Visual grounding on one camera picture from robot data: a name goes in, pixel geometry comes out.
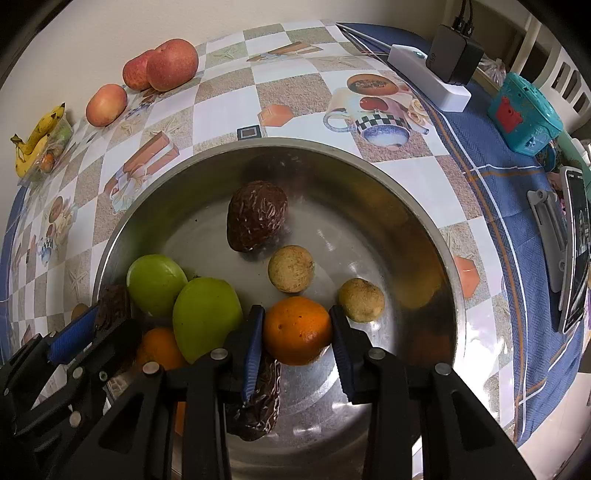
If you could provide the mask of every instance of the black power adapter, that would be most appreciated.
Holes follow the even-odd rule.
[[[466,0],[462,0],[460,14],[453,26],[439,25],[425,64],[442,82],[466,85],[476,71],[484,49],[470,38],[474,25],[474,8],[470,2],[470,17],[464,20]]]

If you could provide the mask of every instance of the green fruit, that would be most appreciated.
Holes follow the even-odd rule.
[[[164,255],[144,255],[127,271],[127,290],[135,304],[154,317],[169,316],[187,277],[174,260]]]
[[[178,295],[173,310],[174,337],[185,360],[192,364],[238,328],[242,308],[232,286],[217,278],[191,280]]]

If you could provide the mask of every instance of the power strip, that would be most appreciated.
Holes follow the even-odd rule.
[[[392,45],[388,63],[406,75],[442,112],[463,112],[472,94],[463,85],[442,82],[427,68],[426,58],[418,48]]]

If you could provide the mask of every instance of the teal plastic box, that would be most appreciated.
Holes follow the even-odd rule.
[[[488,109],[511,150],[535,155],[562,131],[562,120],[546,97],[525,78],[507,75]]]

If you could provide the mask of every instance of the metal bowl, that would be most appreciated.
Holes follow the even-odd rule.
[[[272,245],[239,254],[226,241],[232,193],[252,180],[284,189],[289,212]],[[307,248],[315,278],[304,292],[326,309],[339,287],[362,277],[385,294],[382,317],[353,324],[372,343],[415,365],[453,364],[463,356],[465,310],[459,275],[443,237],[420,205],[392,178],[342,150],[303,140],[263,138],[212,148],[157,179],[127,211],[100,261],[101,285],[122,283],[141,255],[161,252],[188,278],[223,278],[244,312],[271,307],[285,294],[267,277],[282,245]],[[359,478],[369,407],[343,394],[329,348],[306,367],[283,366],[275,429],[244,442],[228,435],[234,478]],[[419,438],[413,412],[414,440]],[[180,469],[179,452],[173,468]]]

